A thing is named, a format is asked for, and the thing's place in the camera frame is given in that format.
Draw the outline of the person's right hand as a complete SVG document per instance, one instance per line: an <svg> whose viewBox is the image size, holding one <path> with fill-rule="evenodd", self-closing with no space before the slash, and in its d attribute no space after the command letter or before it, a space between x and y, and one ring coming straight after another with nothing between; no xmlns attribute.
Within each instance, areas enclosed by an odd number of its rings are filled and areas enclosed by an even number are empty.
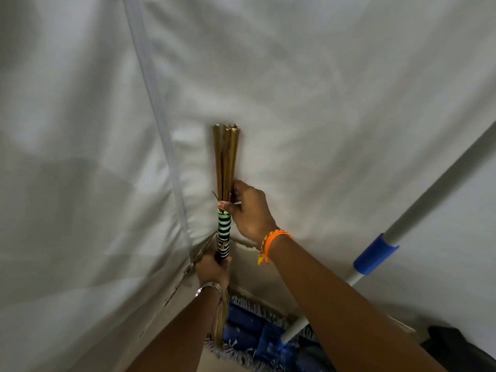
<svg viewBox="0 0 496 372"><path fill-rule="evenodd" d="M278 229L265 193L240 180L234 181L233 189L236 204L241 205L242 212L238 216L231 216L232 220L243 237L261 245L271 231Z"/></svg>

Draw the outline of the blue flat mop white pole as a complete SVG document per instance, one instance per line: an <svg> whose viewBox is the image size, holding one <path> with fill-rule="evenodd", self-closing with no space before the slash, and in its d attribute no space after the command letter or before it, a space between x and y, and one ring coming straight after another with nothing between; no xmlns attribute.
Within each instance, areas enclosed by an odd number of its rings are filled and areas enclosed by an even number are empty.
<svg viewBox="0 0 496 372"><path fill-rule="evenodd" d="M441 205L469 174L496 152L496 121L408 210L380 234L353 262L344 280L353 286L372 273L421 220ZM212 336L205 349L216 358L234 362L249 372L337 372L305 317L290 320L232 291L222 347Z"/></svg>

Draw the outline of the stick broom with striped handle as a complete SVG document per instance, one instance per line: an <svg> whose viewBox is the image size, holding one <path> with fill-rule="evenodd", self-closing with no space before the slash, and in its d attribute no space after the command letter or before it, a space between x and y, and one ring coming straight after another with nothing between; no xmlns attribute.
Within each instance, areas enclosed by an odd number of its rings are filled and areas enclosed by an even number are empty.
<svg viewBox="0 0 496 372"><path fill-rule="evenodd" d="M234 173L239 146L240 128L237 125L213 125L213 144L216 169L216 186L218 201L231 201ZM232 217L229 212L218 209L216 261L222 265L230 252ZM223 344L223 329L228 317L229 296L224 290L221 294L220 308L216 314L212 331L212 340L216 347Z"/></svg>

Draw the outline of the person's left forearm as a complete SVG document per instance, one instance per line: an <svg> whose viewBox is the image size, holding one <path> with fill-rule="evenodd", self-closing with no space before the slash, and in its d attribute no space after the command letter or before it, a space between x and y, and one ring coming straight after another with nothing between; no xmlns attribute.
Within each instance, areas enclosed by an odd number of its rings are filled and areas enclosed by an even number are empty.
<svg viewBox="0 0 496 372"><path fill-rule="evenodd" d="M196 372L222 289L209 282L131 363L126 372Z"/></svg>

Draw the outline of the person's left hand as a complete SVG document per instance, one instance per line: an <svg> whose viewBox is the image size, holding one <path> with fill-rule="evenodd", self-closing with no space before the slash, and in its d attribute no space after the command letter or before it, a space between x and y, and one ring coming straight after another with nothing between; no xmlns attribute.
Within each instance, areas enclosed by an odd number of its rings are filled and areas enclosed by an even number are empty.
<svg viewBox="0 0 496 372"><path fill-rule="evenodd" d="M223 292L227 291L229 284L229 272L221 273L220 263L215 259L215 252L208 251L202 255L202 258L195 263L196 275L200 286L209 282L220 285Z"/></svg>

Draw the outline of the person's right forearm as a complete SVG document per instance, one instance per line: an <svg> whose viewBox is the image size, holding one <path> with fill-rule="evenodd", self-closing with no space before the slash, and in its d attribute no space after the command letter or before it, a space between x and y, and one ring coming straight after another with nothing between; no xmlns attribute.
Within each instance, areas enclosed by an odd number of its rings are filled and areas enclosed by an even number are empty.
<svg viewBox="0 0 496 372"><path fill-rule="evenodd" d="M337 372L446 372L387 315L292 238L276 236L268 251Z"/></svg>

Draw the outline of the black bag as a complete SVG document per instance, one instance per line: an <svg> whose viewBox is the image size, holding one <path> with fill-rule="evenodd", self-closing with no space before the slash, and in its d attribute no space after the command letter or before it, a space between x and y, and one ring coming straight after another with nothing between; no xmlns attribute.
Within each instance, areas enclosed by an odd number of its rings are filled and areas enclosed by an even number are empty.
<svg viewBox="0 0 496 372"><path fill-rule="evenodd" d="M421 347L447 372L496 372L496 359L468 342L453 327L429 326Z"/></svg>

